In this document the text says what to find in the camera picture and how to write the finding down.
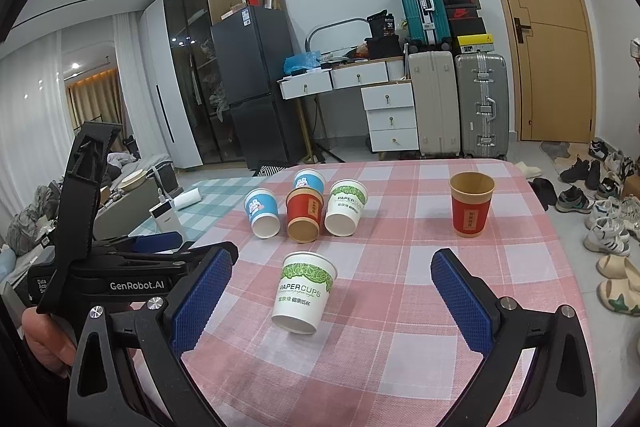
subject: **white sheer curtain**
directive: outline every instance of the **white sheer curtain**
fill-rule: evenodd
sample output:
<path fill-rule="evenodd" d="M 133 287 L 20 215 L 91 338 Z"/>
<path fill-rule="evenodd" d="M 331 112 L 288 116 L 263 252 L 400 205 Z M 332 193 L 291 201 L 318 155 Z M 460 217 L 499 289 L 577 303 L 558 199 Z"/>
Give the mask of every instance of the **white sheer curtain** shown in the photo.
<path fill-rule="evenodd" d="M 135 13 L 113 16 L 113 41 L 122 93 L 140 155 L 167 154 L 146 81 Z"/>
<path fill-rule="evenodd" d="M 0 235 L 38 185 L 64 175 L 73 142 L 60 32 L 0 60 Z"/>

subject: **wooden door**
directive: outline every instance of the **wooden door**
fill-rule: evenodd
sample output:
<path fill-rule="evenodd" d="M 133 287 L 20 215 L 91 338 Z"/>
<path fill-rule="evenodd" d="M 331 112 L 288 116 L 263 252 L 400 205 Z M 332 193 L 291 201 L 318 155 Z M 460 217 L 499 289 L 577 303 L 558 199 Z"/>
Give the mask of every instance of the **wooden door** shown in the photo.
<path fill-rule="evenodd" d="M 588 142 L 594 66 L 583 0 L 502 0 L 520 139 Z"/>

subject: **beige curtain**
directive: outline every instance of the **beige curtain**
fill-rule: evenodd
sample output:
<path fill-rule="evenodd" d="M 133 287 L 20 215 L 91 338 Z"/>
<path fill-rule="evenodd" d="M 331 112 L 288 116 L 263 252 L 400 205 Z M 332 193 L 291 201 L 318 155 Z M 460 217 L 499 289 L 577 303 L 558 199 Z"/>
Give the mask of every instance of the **beige curtain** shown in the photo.
<path fill-rule="evenodd" d="M 74 128 L 99 116 L 103 122 L 122 124 L 118 69 L 103 71 L 71 84 L 66 88 L 66 101 Z M 113 144 L 113 150 L 126 151 L 122 143 L 122 133 Z"/>

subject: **gray sneaker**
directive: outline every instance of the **gray sneaker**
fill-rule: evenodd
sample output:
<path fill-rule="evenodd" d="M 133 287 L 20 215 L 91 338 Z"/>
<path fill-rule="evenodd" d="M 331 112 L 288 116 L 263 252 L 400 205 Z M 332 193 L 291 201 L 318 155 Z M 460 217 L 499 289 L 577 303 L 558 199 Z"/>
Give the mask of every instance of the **gray sneaker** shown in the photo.
<path fill-rule="evenodd" d="M 595 202 L 584 195 L 584 192 L 575 185 L 561 192 L 556 201 L 558 212 L 580 212 L 589 214 Z"/>

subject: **blue paper cup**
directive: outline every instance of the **blue paper cup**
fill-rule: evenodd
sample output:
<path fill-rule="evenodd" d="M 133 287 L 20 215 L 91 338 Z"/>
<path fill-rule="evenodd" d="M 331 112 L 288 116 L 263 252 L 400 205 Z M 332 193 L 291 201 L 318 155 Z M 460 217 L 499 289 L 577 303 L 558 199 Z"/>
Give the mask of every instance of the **blue paper cup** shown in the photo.
<path fill-rule="evenodd" d="M 324 193 L 324 176 L 315 169 L 302 169 L 293 178 L 293 188 L 312 188 L 320 194 Z"/>
<path fill-rule="evenodd" d="M 280 231 L 276 196 L 268 188 L 255 188 L 244 198 L 244 210 L 251 229 L 260 239 L 273 237 Z"/>

